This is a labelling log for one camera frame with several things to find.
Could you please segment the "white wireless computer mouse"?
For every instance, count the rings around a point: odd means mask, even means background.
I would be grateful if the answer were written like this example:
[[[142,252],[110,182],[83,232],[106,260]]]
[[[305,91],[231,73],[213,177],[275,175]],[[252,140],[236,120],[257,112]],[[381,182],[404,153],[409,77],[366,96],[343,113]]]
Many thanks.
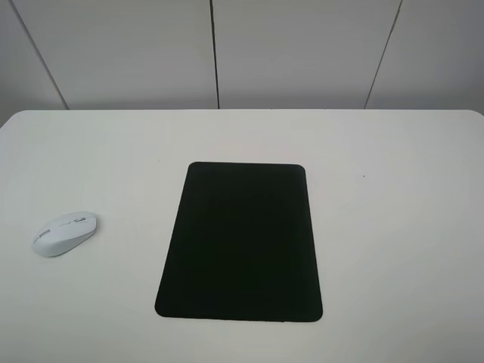
[[[81,211],[52,219],[36,235],[32,249],[43,257],[62,255],[88,240],[97,229],[97,216]]]

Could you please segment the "black rectangular mouse pad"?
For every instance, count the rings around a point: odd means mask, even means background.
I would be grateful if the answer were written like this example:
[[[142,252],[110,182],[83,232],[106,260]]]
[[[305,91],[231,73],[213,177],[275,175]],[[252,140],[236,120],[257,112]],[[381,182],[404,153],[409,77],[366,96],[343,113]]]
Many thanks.
[[[323,304],[305,169],[192,163],[154,308],[166,318],[318,321]]]

